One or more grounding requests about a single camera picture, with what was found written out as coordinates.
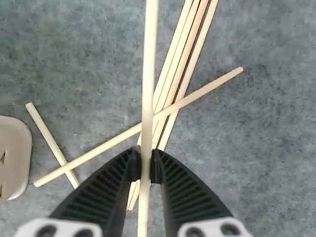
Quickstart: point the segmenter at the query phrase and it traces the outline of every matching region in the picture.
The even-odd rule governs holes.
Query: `gray carpet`
[[[183,1],[160,2],[157,75]],[[181,110],[166,151],[192,169],[259,237],[316,231],[316,2],[220,0],[188,93],[245,72]],[[0,207],[0,233],[48,215],[71,191],[25,110],[33,102],[72,160],[141,118],[144,1],[0,0],[0,114],[30,128],[26,192]],[[137,136],[75,172],[84,181]],[[150,236],[164,236],[159,187]],[[123,236],[136,236],[137,208]]]

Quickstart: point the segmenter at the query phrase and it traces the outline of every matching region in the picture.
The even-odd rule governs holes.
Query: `wooden dowel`
[[[200,2],[199,0],[194,0],[194,2],[192,4],[192,7],[190,9],[190,13],[188,15],[188,19],[187,19],[187,21],[185,23],[185,26],[184,26],[184,29],[183,29],[183,33],[182,33],[180,41],[179,41],[179,45],[177,47],[176,53],[174,55],[174,58],[172,60],[171,66],[170,66],[170,70],[168,72],[167,78],[166,78],[165,83],[164,83],[165,90],[163,90],[161,92],[161,95],[160,95],[160,97],[163,98],[163,99],[158,101],[155,112],[161,111],[163,109],[163,106],[165,105],[166,98],[168,96],[168,93],[170,92],[170,87],[171,87],[171,84],[173,82],[174,75],[176,73],[177,67],[179,65],[179,61],[181,59],[181,55],[183,53],[183,50],[185,48],[185,45],[186,45],[186,42],[187,42],[187,39],[188,39],[188,36],[189,36],[189,33],[190,33],[190,29],[192,27],[194,18],[195,18],[196,14],[197,14],[197,9],[198,9],[199,2]],[[157,127],[157,122],[155,122],[153,124],[153,131],[156,131],[156,127]],[[158,143],[158,139],[159,139],[158,136],[154,136],[153,137],[153,145],[154,145],[155,148],[156,148],[156,145]]]
[[[154,93],[154,112],[157,113],[163,109],[163,106],[165,104],[167,95],[169,93],[173,93],[173,96],[175,96],[176,89],[172,92],[170,92],[170,85],[177,83],[177,86],[180,82],[180,80],[177,80],[175,83],[173,82],[173,76],[176,71],[176,68],[179,64],[179,60],[181,58],[181,55],[183,54],[184,47],[186,46],[186,41],[188,39],[188,35],[191,32],[190,29],[192,27],[193,20],[195,19],[195,15],[197,13],[197,8],[199,5],[199,0],[195,0],[192,4],[191,1],[191,8],[189,8],[190,11],[188,11],[186,8],[186,3],[184,6],[183,11],[185,11],[184,14],[181,13],[179,23],[177,25],[177,28],[179,26],[182,27],[182,32],[180,37],[177,37],[176,39],[178,40],[177,46],[175,50],[172,51],[173,57],[169,57],[168,60],[165,60],[165,63],[163,65],[161,74],[159,76],[159,80],[155,89]],[[157,130],[157,122],[154,122],[153,124],[153,149],[157,147],[158,144],[158,139],[162,133],[163,127],[160,126],[160,128]],[[141,135],[138,138],[137,144],[140,145],[141,143]],[[133,210],[135,203],[138,198],[139,192],[137,192],[136,188],[139,186],[139,181],[132,182],[130,185],[130,193],[133,195],[132,197],[128,197],[128,202],[127,202],[127,209],[128,210]]]
[[[203,15],[205,13],[207,4],[208,4],[208,0],[201,0],[199,5],[193,5],[191,10],[190,10],[188,20],[185,24],[186,29],[183,30],[183,35],[181,36],[182,39],[187,38],[186,43],[181,45],[181,46],[184,46],[184,49],[182,49],[182,54],[178,53],[173,58],[172,67],[170,67],[170,70],[168,72],[167,79],[166,79],[164,88],[162,90],[161,96],[159,98],[155,112],[160,111],[162,108],[168,107],[173,102],[176,91],[179,87],[182,73],[184,71],[185,65],[186,65],[187,60],[189,58],[190,52],[192,50],[192,46],[193,46],[195,38],[197,36],[198,29],[201,25],[201,21],[202,21]],[[165,122],[166,122],[166,118],[162,118],[157,123],[153,124],[153,131],[154,131],[153,140],[152,140],[153,149],[158,147],[158,142],[159,142],[159,139],[161,136],[163,136],[162,143],[164,143],[164,141],[168,140],[168,138],[169,138],[171,130],[164,129],[164,132],[162,134],[162,130],[164,128]],[[160,145],[160,144],[161,144],[161,141],[159,142],[158,148],[160,150],[164,150],[165,145],[163,147],[163,145]],[[128,210],[133,210],[133,208],[136,204],[136,201],[138,198],[138,192],[136,190],[137,185],[138,185],[138,181],[133,182],[131,184],[133,197],[129,198],[130,202],[128,204]]]
[[[32,103],[28,103],[25,105],[27,111],[29,112],[30,116],[32,117],[33,121],[35,122],[36,126],[38,127],[39,131],[43,135],[45,141],[47,142],[49,148],[53,152],[54,156],[56,157],[57,161],[60,165],[67,164],[67,161],[59,149],[57,143],[55,142],[53,136],[49,132],[47,126],[45,125],[44,121],[40,117],[40,114],[38,113],[37,109]],[[80,183],[78,179],[75,177],[75,174],[70,170],[65,172],[67,178],[69,179],[71,185],[76,189]]]
[[[183,31],[181,33],[178,45],[176,47],[176,51],[175,51],[174,56],[172,58],[170,68],[167,71],[166,77],[165,78],[162,77],[164,75],[164,73],[163,73],[162,76],[160,75],[160,77],[159,77],[159,79],[161,78],[161,80],[164,81],[164,84],[163,84],[162,89],[160,90],[160,95],[158,97],[158,100],[154,101],[154,105],[155,105],[154,106],[154,112],[155,113],[159,112],[159,111],[161,111],[163,109],[163,105],[164,105],[165,100],[167,98],[167,94],[168,94],[168,92],[170,90],[170,85],[172,83],[172,80],[173,80],[173,77],[174,77],[174,73],[175,73],[175,71],[177,69],[177,66],[179,64],[179,60],[180,60],[181,54],[183,52],[185,43],[187,41],[187,38],[188,38],[188,35],[189,35],[189,32],[190,32],[190,29],[191,29],[194,17],[195,17],[195,15],[197,13],[199,1],[200,0],[194,0],[193,1],[193,4],[192,4],[192,6],[190,8],[189,15],[188,15],[188,17],[186,19]],[[154,123],[153,131],[156,129],[156,125],[157,124]]]
[[[146,0],[142,88],[142,175],[139,186],[138,237],[147,237],[148,227],[158,6],[158,0]]]
[[[189,85],[189,82],[190,82],[190,79],[192,77],[194,68],[195,68],[196,63],[198,61],[198,57],[199,57],[199,55],[200,55],[200,53],[202,51],[202,47],[204,45],[204,42],[205,42],[205,39],[206,39],[206,36],[207,36],[207,32],[208,32],[208,30],[210,28],[210,25],[212,23],[212,19],[213,19],[214,13],[215,13],[215,9],[216,9],[217,3],[218,3],[218,0],[212,0],[210,5],[209,5],[209,8],[208,8],[208,11],[207,11],[204,23],[202,25],[199,37],[197,39],[197,43],[196,43],[196,45],[194,47],[191,59],[189,61],[187,70],[185,72],[185,75],[184,75],[182,83],[181,83],[181,88],[179,89],[179,92],[177,94],[177,97],[176,97],[175,101],[181,100],[184,97],[184,95],[185,95],[185,92],[186,92],[187,87]],[[161,140],[159,142],[159,147],[158,147],[159,149],[164,149],[165,148],[165,146],[167,144],[167,141],[169,139],[169,133],[171,133],[171,131],[172,131],[172,128],[173,128],[173,125],[174,125],[175,120],[177,118],[178,112],[179,111],[175,111],[169,116],[167,125],[164,128],[164,133],[163,133],[163,135],[161,137]]]
[[[186,63],[188,61],[190,52],[192,51],[194,41],[197,37],[198,29],[200,28],[201,21],[202,21],[203,15],[205,13],[207,4],[208,4],[208,0],[201,0],[201,2],[199,4],[199,7],[198,7],[198,10],[196,13],[196,17],[195,17],[194,22],[192,24],[192,28],[190,30],[188,40],[186,42],[182,56],[179,60],[179,65],[175,71],[174,78],[173,78],[173,81],[172,81],[172,84],[170,87],[170,91],[168,93],[167,99],[165,100],[165,103],[163,104],[163,108],[170,106],[174,100],[176,91],[179,87],[179,83],[180,83],[180,80],[181,80],[181,77],[182,77],[182,74],[184,71],[184,68],[185,68]],[[182,91],[185,92],[187,90],[187,87],[188,86],[186,83],[183,84],[183,82],[181,82],[179,93],[182,93]],[[155,129],[155,132],[153,135],[153,146],[155,146],[155,147],[158,145],[158,141],[160,140],[160,137],[162,135],[161,131],[164,128],[165,122],[166,122],[166,118],[163,118],[163,119],[159,120],[158,123],[156,124],[156,129]],[[164,134],[165,134],[164,139],[166,139],[166,137],[169,137],[170,133],[166,133],[166,130],[164,130]]]
[[[167,77],[167,74],[168,74],[168,71],[169,71],[169,68],[170,68],[170,64],[171,64],[172,59],[174,57],[175,51],[177,49],[177,46],[178,46],[178,43],[179,43],[179,39],[180,39],[180,36],[182,34],[182,31],[183,31],[185,22],[187,20],[187,17],[188,17],[190,8],[192,6],[192,3],[193,3],[193,0],[186,0],[184,2],[184,5],[183,5],[183,8],[182,8],[180,17],[179,17],[178,24],[177,24],[176,29],[174,31],[174,35],[172,37],[172,41],[171,41],[169,50],[167,52],[167,56],[166,56],[166,59],[165,59],[165,61],[163,63],[162,70],[161,70],[161,73],[160,73],[160,76],[159,76],[159,79],[158,79],[158,82],[157,82],[157,85],[156,85],[156,88],[155,88],[154,101],[153,101],[154,108],[156,108],[156,105],[157,105],[157,102],[159,100],[161,91],[163,89],[163,85],[164,85],[164,82],[166,80],[166,77]]]
[[[238,67],[231,72],[219,77],[218,79],[210,82],[209,84],[203,86],[202,88],[196,90],[195,92],[191,93],[190,95],[184,97],[182,100],[175,102],[168,108],[156,113],[154,115],[154,121],[158,121],[161,118],[164,118],[174,111],[177,111],[184,106],[190,104],[191,102],[197,100],[198,98],[202,97],[203,95],[209,93],[210,91],[216,89],[220,85],[224,84],[228,80],[232,79],[236,75],[240,74],[243,71],[242,67]],[[96,157],[97,155],[103,153],[107,149],[115,146],[116,144],[124,141],[125,139],[135,135],[137,132],[140,132],[141,130],[141,123],[131,127],[130,129],[126,130],[125,132],[121,133],[120,135],[117,135],[116,137],[110,139],[109,141],[99,145],[98,147],[92,149],[91,151],[87,152],[86,154],[72,160],[71,162],[67,163],[66,165],[63,165],[62,167],[50,172],[49,174],[45,175],[44,177],[36,180],[34,182],[34,185],[36,187],[40,187],[49,181],[57,178],[58,176],[64,174],[65,172],[72,170],[76,168],[77,166],[87,162],[88,160]]]
[[[193,3],[193,0],[186,0],[185,1],[183,8],[182,8],[182,11],[181,11],[181,14],[180,14],[180,17],[179,17],[178,24],[176,26],[174,35],[172,37],[170,48],[168,50],[166,59],[164,61],[164,64],[163,64],[163,67],[162,67],[162,70],[161,70],[161,73],[160,73],[160,76],[159,76],[159,79],[158,79],[158,82],[157,82],[157,85],[155,88],[155,92],[154,92],[153,107],[154,107],[155,113],[159,112],[159,110],[156,110],[158,101],[161,99],[164,99],[164,100],[166,99],[160,95],[161,95],[163,90],[169,90],[169,88],[165,85],[165,80],[166,80],[167,74],[169,72],[171,63],[174,59],[174,55],[175,55],[175,52],[177,50],[177,47],[179,45],[179,40],[180,40],[180,37],[182,35],[185,23],[187,21],[190,9],[192,7],[192,3]],[[141,134],[139,135],[138,140],[137,140],[137,145],[140,145],[140,144],[141,144]],[[135,203],[138,199],[138,194],[139,194],[139,182],[140,181],[137,180],[135,182],[132,182],[130,185],[127,207],[126,207],[127,210],[134,209],[134,206],[135,206]]]

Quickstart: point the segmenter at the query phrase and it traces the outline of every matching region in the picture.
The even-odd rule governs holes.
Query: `cut dowel piece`
[[[210,82],[209,84],[196,90],[195,92],[191,93],[190,95],[184,97],[182,100],[175,102],[174,104],[170,105],[168,108],[156,113],[154,115],[154,121],[158,121],[161,118],[167,117],[168,115],[170,115],[174,111],[177,111],[177,110],[185,107],[186,105],[190,104],[191,102],[197,100],[198,98],[204,96],[205,94],[209,93],[210,91],[212,91],[215,88],[219,87],[220,85],[224,84],[228,80],[234,78],[235,76],[240,74],[242,71],[243,71],[243,68],[238,67],[238,68],[232,70],[231,72],[219,77],[218,79]],[[63,165],[62,167],[50,172],[49,174],[43,176],[40,179],[36,180],[34,182],[35,187],[40,187],[40,186],[52,181],[53,179],[59,177],[60,175],[64,174],[65,172],[78,167],[79,165],[87,162],[88,160],[91,160],[92,158],[105,152],[109,148],[117,145],[118,143],[124,141],[125,139],[140,132],[140,130],[141,130],[141,123],[131,127],[130,129],[117,135],[116,137],[110,139],[109,141],[99,145],[98,147],[87,152],[86,154],[72,160],[71,162]]]
[[[57,161],[61,166],[67,164],[67,161],[59,149],[57,143],[55,142],[53,136],[49,132],[47,126],[45,125],[44,121],[40,117],[40,114],[38,113],[37,109],[32,103],[26,104],[26,109],[29,112],[30,116],[32,117],[33,121],[35,122],[36,126],[38,127],[39,131],[43,135],[45,141],[47,142],[49,148],[53,152],[54,156],[56,157]],[[67,171],[66,176],[69,179],[71,185],[76,189],[80,183],[78,179],[75,177],[75,174],[72,171]]]
[[[208,4],[208,0],[201,0],[199,5],[193,5],[193,7],[190,10],[190,14],[188,16],[187,22],[185,24],[185,28],[186,30],[183,30],[183,34],[185,34],[187,40],[186,43],[184,45],[184,49],[182,51],[182,54],[178,54],[177,57],[175,56],[173,58],[172,61],[172,66],[173,68],[170,67],[170,70],[168,72],[167,75],[167,79],[166,82],[164,84],[161,96],[159,98],[157,107],[156,107],[156,111],[160,111],[163,108],[168,107],[169,105],[172,104],[176,92],[178,90],[179,87],[179,83],[182,77],[182,73],[184,71],[184,68],[186,66],[187,60],[189,58],[190,52],[192,50],[194,41],[197,37],[198,34],[198,30],[200,28],[201,25],[201,21],[203,19],[206,7]],[[180,90],[181,91],[186,91],[188,85],[181,86]],[[158,147],[158,142],[160,140],[160,137],[162,137],[163,141],[162,143],[164,143],[165,140],[168,140],[169,135],[171,133],[171,130],[164,130],[164,132],[162,133],[162,130],[164,128],[166,122],[166,118],[162,118],[161,120],[159,120],[157,123],[154,122],[153,124],[153,149]],[[160,150],[164,150],[165,145],[159,145],[159,149]],[[131,185],[131,194],[133,194],[133,197],[129,198],[130,202],[128,202],[128,210],[133,210],[137,198],[138,198],[138,192],[136,190],[136,187],[138,185],[138,181],[133,182]]]
[[[198,29],[201,25],[201,21],[202,21],[203,15],[205,13],[207,4],[208,4],[208,0],[201,0],[201,2],[199,4],[199,7],[198,7],[198,10],[196,13],[196,17],[195,17],[194,22],[192,24],[192,28],[190,30],[188,40],[186,42],[182,56],[179,60],[179,65],[176,69],[176,72],[175,72],[175,75],[174,75],[174,78],[173,78],[173,81],[172,81],[172,84],[170,87],[170,91],[167,95],[167,99],[165,100],[165,103],[163,104],[163,108],[170,106],[175,98],[175,95],[176,95],[176,92],[178,90],[179,83],[180,83],[184,68],[185,68],[186,63],[188,61],[188,58],[189,58],[190,52],[192,50],[196,36],[198,34]],[[188,87],[188,84],[185,83],[183,85],[183,83],[181,82],[179,93],[182,93],[182,91],[185,92],[187,90],[187,87]],[[165,122],[166,122],[166,118],[163,118],[160,121],[158,121],[158,123],[157,123],[156,129],[155,129],[155,132],[153,135],[153,144],[155,146],[158,145],[158,141],[162,135],[161,131],[164,128]]]
[[[158,112],[159,110],[156,110],[157,103],[159,100],[166,100],[166,97],[163,98],[163,96],[160,96],[163,91],[169,91],[169,87],[165,84],[165,80],[167,77],[167,74],[169,72],[171,63],[174,59],[174,55],[176,50],[179,51],[179,40],[181,38],[184,26],[186,24],[190,9],[192,8],[193,0],[186,0],[183,6],[183,9],[181,11],[178,24],[176,26],[174,35],[172,37],[172,41],[170,44],[170,48],[168,50],[166,59],[164,61],[158,83],[155,88],[154,92],[154,99],[153,99],[153,108],[154,112]],[[137,140],[137,145],[139,146],[141,144],[141,134],[139,135],[139,138]],[[129,195],[128,195],[128,201],[127,201],[127,210],[133,210],[135,203],[138,198],[139,193],[139,180],[132,182],[129,189]]]
[[[171,87],[171,84],[173,82],[177,67],[179,65],[179,61],[180,61],[181,55],[183,53],[184,47],[186,45],[186,42],[187,42],[187,39],[188,39],[188,36],[190,33],[190,29],[192,27],[192,24],[193,24],[193,21],[195,18],[195,15],[197,13],[198,5],[199,5],[199,0],[194,0],[192,7],[190,9],[190,12],[189,12],[187,21],[186,21],[185,26],[183,28],[183,32],[182,32],[182,35],[180,37],[180,41],[179,41],[176,53],[174,55],[174,58],[172,60],[171,65],[170,65],[170,69],[169,69],[169,72],[168,72],[168,75],[167,75],[167,78],[165,80],[164,87],[163,87],[164,90],[161,92],[161,95],[160,95],[161,99],[159,99],[159,101],[157,103],[155,112],[161,111],[163,109],[163,106],[165,104],[168,93],[170,92],[170,87]],[[156,130],[156,127],[157,127],[157,122],[154,122],[153,131]],[[157,136],[153,137],[154,148],[156,148],[156,146],[158,144],[158,140],[156,140],[156,138],[157,138]]]
[[[202,47],[204,45],[204,42],[205,42],[205,39],[206,39],[208,30],[209,30],[209,27],[210,27],[210,25],[212,23],[212,19],[213,19],[214,13],[215,13],[215,9],[216,9],[217,3],[218,3],[218,0],[212,0],[210,5],[209,5],[209,8],[208,8],[208,11],[207,11],[204,23],[202,25],[202,28],[201,28],[201,31],[200,31],[200,34],[199,34],[199,37],[197,39],[196,45],[194,47],[194,50],[192,52],[189,64],[188,64],[186,72],[185,72],[185,75],[183,77],[183,80],[182,80],[182,83],[181,83],[181,88],[179,89],[179,92],[177,94],[177,97],[176,97],[175,101],[181,100],[184,97],[184,95],[185,95],[185,92],[186,92],[187,87],[189,85],[189,82],[190,82],[190,79],[192,77],[194,68],[195,68],[196,63],[198,61],[198,57],[199,57],[199,55],[201,53],[201,50],[202,50]],[[173,125],[174,125],[175,120],[177,118],[178,112],[179,111],[175,111],[174,113],[172,113],[169,116],[168,122],[167,122],[167,124],[166,124],[166,126],[164,128],[164,133],[161,136],[161,139],[160,139],[160,142],[159,142],[159,149],[160,148],[163,148],[163,149],[165,148],[165,146],[167,144],[167,141],[169,139],[169,135],[170,135],[170,133],[172,131]]]

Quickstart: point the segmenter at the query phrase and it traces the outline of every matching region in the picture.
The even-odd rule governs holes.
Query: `wooden stick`
[[[158,121],[161,118],[167,117],[174,111],[177,111],[186,105],[192,103],[193,101],[197,100],[198,98],[204,96],[205,94],[209,93],[210,91],[216,89],[220,85],[224,84],[228,80],[234,78],[238,74],[243,71],[242,67],[238,67],[231,72],[219,77],[218,79],[210,82],[209,84],[203,86],[202,88],[196,90],[195,92],[191,93],[190,95],[184,97],[182,100],[175,102],[174,104],[170,105],[168,108],[156,113],[154,115],[154,121]],[[130,129],[126,130],[125,132],[121,133],[120,135],[110,139],[109,141],[99,145],[98,147],[92,149],[91,151],[87,152],[86,154],[72,160],[71,162],[63,165],[62,167],[50,172],[49,174],[45,175],[44,177],[36,180],[34,185],[36,187],[40,187],[49,181],[57,178],[58,176],[64,174],[65,172],[76,168],[77,166],[87,162],[88,160],[96,157],[97,155],[103,153],[107,149],[115,146],[116,144],[124,141],[125,139],[135,135],[137,132],[141,130],[141,123],[131,127]]]
[[[162,70],[161,70],[161,73],[160,73],[160,76],[159,76],[159,79],[158,79],[158,82],[157,82],[157,85],[155,88],[154,101],[153,101],[154,108],[156,108],[156,105],[158,103],[161,91],[163,89],[164,82],[166,80],[172,59],[173,59],[175,51],[176,51],[176,48],[179,44],[180,36],[182,34],[184,24],[187,20],[192,3],[193,3],[193,0],[186,0],[184,2],[184,5],[182,8],[180,17],[179,17],[178,24],[177,24],[176,29],[174,31],[174,35],[172,37],[172,41],[171,41],[167,56],[166,56],[166,59],[163,63],[163,67],[162,67]]]
[[[163,87],[163,90],[161,92],[161,96],[159,98],[159,101],[156,106],[155,112],[160,111],[162,108],[166,108],[167,106],[171,105],[173,102],[173,99],[175,97],[176,91],[179,87],[179,83],[181,80],[182,73],[184,71],[185,65],[187,63],[187,60],[189,58],[190,52],[192,50],[192,46],[194,44],[194,40],[197,36],[198,29],[200,27],[203,15],[205,13],[208,0],[201,0],[199,5],[197,4],[198,1],[194,2],[195,5],[193,5],[190,9],[190,14],[188,16],[188,19],[185,24],[185,29],[183,30],[183,33],[181,35],[182,40],[187,39],[186,42],[182,42],[181,46],[184,46],[184,49],[181,49],[182,53],[180,54],[180,50],[177,48],[177,52],[175,57],[172,61],[172,66],[170,67],[170,70],[167,75],[167,79],[165,80],[165,84]],[[162,134],[162,130],[164,128],[164,124],[166,122],[166,118],[163,118],[158,121],[158,123],[153,124],[153,149],[158,147],[158,142],[160,137],[164,135],[164,139],[168,139],[171,130],[168,131],[169,135],[167,133]],[[138,192],[136,190],[137,186],[139,185],[138,181],[133,182],[130,187],[130,194],[133,195],[132,197],[129,197],[130,202],[128,202],[128,210],[133,210],[137,198],[138,198]]]
[[[192,24],[192,28],[190,30],[190,34],[189,34],[187,43],[186,43],[185,48],[183,50],[182,56],[181,56],[181,58],[179,60],[179,65],[177,67],[177,70],[176,70],[176,72],[174,74],[174,79],[173,79],[173,82],[171,84],[170,91],[168,93],[167,99],[165,100],[165,103],[162,105],[163,108],[166,108],[166,107],[170,106],[172,104],[173,100],[174,100],[176,91],[177,91],[177,89],[179,87],[179,83],[180,83],[180,80],[181,80],[181,77],[182,77],[182,74],[183,74],[183,71],[184,71],[184,68],[186,66],[187,60],[188,60],[190,52],[192,50],[192,47],[193,47],[193,44],[194,44],[194,40],[197,37],[198,29],[199,29],[199,27],[201,25],[201,21],[202,21],[202,18],[204,16],[207,4],[208,4],[208,0],[201,0],[201,2],[199,4],[199,7],[198,7],[198,10],[197,10],[197,13],[196,13],[196,17],[195,17],[194,22]],[[180,90],[181,91],[185,92],[187,90],[187,87],[188,86],[186,85],[186,83],[183,85],[183,82],[181,82],[181,85],[180,85]],[[159,120],[158,123],[157,123],[156,130],[154,132],[154,138],[153,138],[153,144],[156,147],[157,147],[158,141],[159,141],[159,139],[160,139],[160,137],[162,135],[161,131],[164,128],[165,122],[166,122],[166,118],[163,118],[163,119]],[[164,134],[165,134],[164,137],[169,137],[170,133],[168,134],[168,133],[165,133],[165,132],[164,132]]]
[[[36,110],[35,106],[32,103],[28,103],[28,104],[26,104],[25,107],[26,107],[27,111],[29,112],[30,116],[32,117],[33,121],[35,122],[36,126],[38,127],[39,131],[43,135],[49,148],[51,149],[51,151],[55,155],[56,159],[58,160],[59,164],[60,165],[67,164],[67,161],[66,161],[63,153],[59,149],[57,143],[55,142],[53,136],[49,132],[44,121],[40,117],[40,114]],[[66,174],[67,178],[69,179],[71,185],[74,187],[74,189],[76,189],[80,185],[80,183],[79,183],[78,179],[75,177],[75,174],[71,170],[67,171],[65,174]]]
[[[180,60],[181,54],[183,52],[185,43],[187,41],[187,38],[188,38],[188,35],[189,35],[189,32],[190,32],[190,29],[191,29],[194,17],[195,17],[195,15],[197,13],[197,8],[198,8],[199,1],[200,0],[194,0],[194,2],[192,4],[192,7],[190,8],[190,12],[189,12],[187,20],[185,22],[183,31],[181,33],[181,36],[180,36],[180,39],[179,39],[179,42],[178,42],[178,45],[177,45],[174,57],[172,58],[172,62],[171,62],[170,68],[167,71],[166,78],[162,78],[162,76],[160,75],[160,77],[162,78],[162,81],[164,81],[164,84],[163,84],[163,88],[162,88],[162,90],[160,92],[160,95],[155,97],[155,99],[158,98],[158,101],[155,101],[155,103],[154,103],[156,105],[154,107],[154,112],[155,113],[159,112],[159,111],[161,111],[163,109],[163,105],[164,105],[164,102],[165,102],[165,100],[167,98],[167,95],[168,95],[168,92],[169,92],[169,89],[170,89],[170,85],[171,85],[173,77],[174,77],[174,73],[175,73],[175,71],[177,69],[177,66],[179,64],[179,60]]]
[[[183,52],[192,22],[194,20],[196,10],[198,7],[199,0],[187,0],[183,6],[178,25],[175,30],[174,37],[172,39],[166,60],[164,62],[162,71],[159,76],[159,80],[154,93],[154,112],[157,113],[162,110],[163,105],[165,104],[167,94],[170,90],[170,84],[173,79],[174,69],[179,63],[179,58]],[[157,123],[153,124],[153,132],[156,130]],[[153,149],[157,147],[158,141],[155,141],[156,138],[153,136]],[[141,143],[141,134],[137,140],[137,145]],[[138,198],[139,192],[136,190],[139,189],[139,180],[132,182],[129,189],[128,201],[127,201],[127,210],[133,210],[135,203]]]
[[[136,194],[139,194],[139,185],[140,185],[140,180],[136,180],[135,182],[132,182],[130,184],[127,207],[126,207],[126,210],[128,211],[132,211],[134,209],[134,206],[138,199],[138,195]]]
[[[214,14],[215,14],[217,3],[218,3],[218,0],[212,0],[210,5],[209,5],[209,8],[208,8],[208,11],[207,11],[204,23],[203,23],[202,28],[201,28],[201,32],[200,32],[199,37],[197,39],[197,43],[196,43],[196,45],[194,47],[191,59],[189,61],[187,70],[185,72],[185,75],[184,75],[182,83],[181,83],[181,88],[179,89],[179,92],[177,94],[177,97],[176,97],[175,101],[181,100],[184,97],[184,95],[185,95],[185,92],[186,92],[186,90],[188,88],[188,85],[189,85],[190,79],[192,77],[194,68],[195,68],[195,66],[197,64],[198,57],[199,57],[199,55],[200,55],[200,53],[202,51],[202,47],[204,45],[204,42],[205,42],[208,30],[209,30],[210,25],[212,23],[212,19],[213,19]],[[163,135],[161,137],[161,140],[159,142],[159,147],[158,147],[159,149],[164,149],[165,148],[165,146],[167,144],[167,141],[169,139],[169,135],[170,135],[170,133],[172,131],[173,125],[174,125],[175,120],[177,118],[178,112],[179,111],[175,111],[169,116],[167,125],[164,128],[164,133],[163,133]]]
[[[199,0],[194,0],[194,2],[192,4],[192,7],[190,9],[190,13],[188,15],[188,19],[186,21],[186,24],[185,24],[184,29],[183,29],[183,33],[182,33],[180,41],[179,41],[179,45],[177,47],[176,53],[174,55],[174,58],[172,60],[171,66],[170,66],[170,70],[168,72],[167,78],[166,78],[165,83],[164,83],[165,84],[164,88],[166,88],[166,89],[163,90],[161,92],[161,95],[160,95],[160,97],[163,98],[163,99],[158,101],[155,112],[161,111],[163,109],[163,106],[165,105],[166,98],[168,96],[168,93],[170,92],[170,87],[171,87],[171,84],[173,82],[174,75],[175,75],[177,67],[179,65],[179,61],[180,61],[181,55],[182,55],[183,50],[185,48],[185,45],[186,45],[186,42],[187,42],[187,39],[188,39],[188,35],[190,33],[190,29],[192,27],[194,18],[195,18],[196,13],[197,13],[199,2],[200,2]],[[157,127],[157,122],[153,124],[153,130],[154,131],[156,130],[156,127]],[[158,144],[159,137],[157,137],[157,136],[153,137],[153,146],[155,148],[156,148],[156,146]]]
[[[146,0],[142,96],[142,175],[139,186],[138,237],[147,237],[148,227],[158,6],[158,0]]]

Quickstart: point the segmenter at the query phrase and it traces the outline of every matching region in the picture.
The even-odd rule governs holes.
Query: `black rubber grip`
[[[50,217],[95,223],[104,236],[120,237],[129,187],[140,176],[140,155],[135,148],[128,149],[95,171]]]

